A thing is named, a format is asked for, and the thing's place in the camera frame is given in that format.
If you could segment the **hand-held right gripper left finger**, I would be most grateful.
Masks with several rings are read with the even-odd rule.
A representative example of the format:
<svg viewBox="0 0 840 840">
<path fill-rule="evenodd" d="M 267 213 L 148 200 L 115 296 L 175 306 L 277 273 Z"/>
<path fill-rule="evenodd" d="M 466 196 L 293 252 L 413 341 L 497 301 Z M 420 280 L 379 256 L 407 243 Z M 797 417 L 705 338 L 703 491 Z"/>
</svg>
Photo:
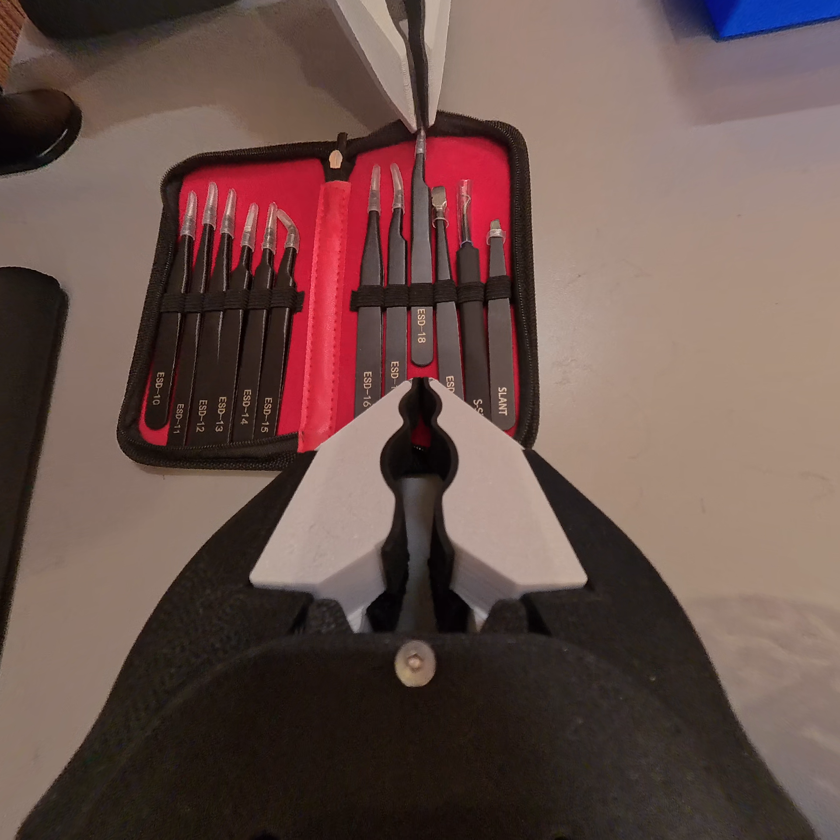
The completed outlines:
<svg viewBox="0 0 840 840">
<path fill-rule="evenodd" d="M 381 551 L 396 500 L 381 457 L 403 428 L 409 392 L 401 384 L 320 444 L 250 573 L 253 586 L 331 599 L 347 617 L 362 617 L 385 591 Z"/>
</svg>

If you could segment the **black perforated wrist rest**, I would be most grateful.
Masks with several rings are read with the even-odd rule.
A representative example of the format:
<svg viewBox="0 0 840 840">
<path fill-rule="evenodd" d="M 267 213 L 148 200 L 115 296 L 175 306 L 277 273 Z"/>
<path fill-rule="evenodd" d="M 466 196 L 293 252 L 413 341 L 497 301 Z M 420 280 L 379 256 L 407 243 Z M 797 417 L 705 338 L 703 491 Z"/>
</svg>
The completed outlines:
<svg viewBox="0 0 840 840">
<path fill-rule="evenodd" d="M 28 509 L 67 322 L 59 282 L 1 268 L 1 642 L 16 585 Z"/>
</svg>

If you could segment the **black pointed tweezers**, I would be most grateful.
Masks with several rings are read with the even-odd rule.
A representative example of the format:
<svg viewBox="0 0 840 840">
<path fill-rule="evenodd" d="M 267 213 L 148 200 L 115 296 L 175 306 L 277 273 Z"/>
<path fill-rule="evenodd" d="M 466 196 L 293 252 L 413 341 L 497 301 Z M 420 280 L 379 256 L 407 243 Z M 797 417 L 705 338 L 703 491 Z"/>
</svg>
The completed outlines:
<svg viewBox="0 0 840 840">
<path fill-rule="evenodd" d="M 411 359 L 417 366 L 428 366 L 434 358 L 433 260 L 431 248 L 430 192 L 425 181 L 426 133 L 416 137 L 411 205 Z"/>
</svg>

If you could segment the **black flat-tip tweezers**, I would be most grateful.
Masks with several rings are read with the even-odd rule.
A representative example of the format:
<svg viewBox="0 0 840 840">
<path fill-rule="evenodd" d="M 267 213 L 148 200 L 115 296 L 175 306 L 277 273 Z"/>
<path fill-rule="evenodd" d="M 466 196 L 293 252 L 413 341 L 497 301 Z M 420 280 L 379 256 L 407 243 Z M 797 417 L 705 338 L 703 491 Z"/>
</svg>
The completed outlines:
<svg viewBox="0 0 840 840">
<path fill-rule="evenodd" d="M 464 398 L 456 287 L 452 279 L 447 239 L 447 196 L 445 187 L 431 192 L 436 245 L 435 310 L 438 379 L 456 396 Z"/>
</svg>

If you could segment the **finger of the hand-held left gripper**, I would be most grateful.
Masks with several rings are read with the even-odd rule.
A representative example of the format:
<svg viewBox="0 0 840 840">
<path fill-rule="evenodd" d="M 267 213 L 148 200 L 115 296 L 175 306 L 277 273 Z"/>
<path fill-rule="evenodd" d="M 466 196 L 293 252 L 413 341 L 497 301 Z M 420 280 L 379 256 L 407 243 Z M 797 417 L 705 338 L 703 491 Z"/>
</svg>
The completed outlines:
<svg viewBox="0 0 840 840">
<path fill-rule="evenodd" d="M 423 126 L 434 125 L 443 86 L 450 1 L 421 1 L 421 94 Z"/>
<path fill-rule="evenodd" d="M 331 1 L 333 13 L 378 88 L 409 130 L 417 105 L 401 11 L 386 1 Z"/>
</svg>

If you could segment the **blue storage bin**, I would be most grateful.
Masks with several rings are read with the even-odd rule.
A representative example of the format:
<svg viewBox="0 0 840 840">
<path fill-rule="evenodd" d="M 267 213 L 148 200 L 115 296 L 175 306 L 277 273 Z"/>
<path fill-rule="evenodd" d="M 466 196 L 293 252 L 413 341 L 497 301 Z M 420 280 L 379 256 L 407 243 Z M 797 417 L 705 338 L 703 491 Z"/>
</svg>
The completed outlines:
<svg viewBox="0 0 840 840">
<path fill-rule="evenodd" d="M 839 18 L 839 1 L 704 1 L 717 35 L 734 39 Z"/>
</svg>

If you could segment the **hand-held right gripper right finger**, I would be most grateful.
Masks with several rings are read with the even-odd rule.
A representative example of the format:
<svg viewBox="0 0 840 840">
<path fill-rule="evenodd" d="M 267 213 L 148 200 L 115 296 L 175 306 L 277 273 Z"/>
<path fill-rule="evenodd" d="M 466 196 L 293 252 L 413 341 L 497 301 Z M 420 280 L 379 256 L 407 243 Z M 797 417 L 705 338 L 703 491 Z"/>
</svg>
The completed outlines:
<svg viewBox="0 0 840 840">
<path fill-rule="evenodd" d="M 428 384 L 440 401 L 437 428 L 457 457 L 442 496 L 451 589 L 487 617 L 500 600 L 584 587 L 587 574 L 524 448 L 438 381 Z"/>
</svg>

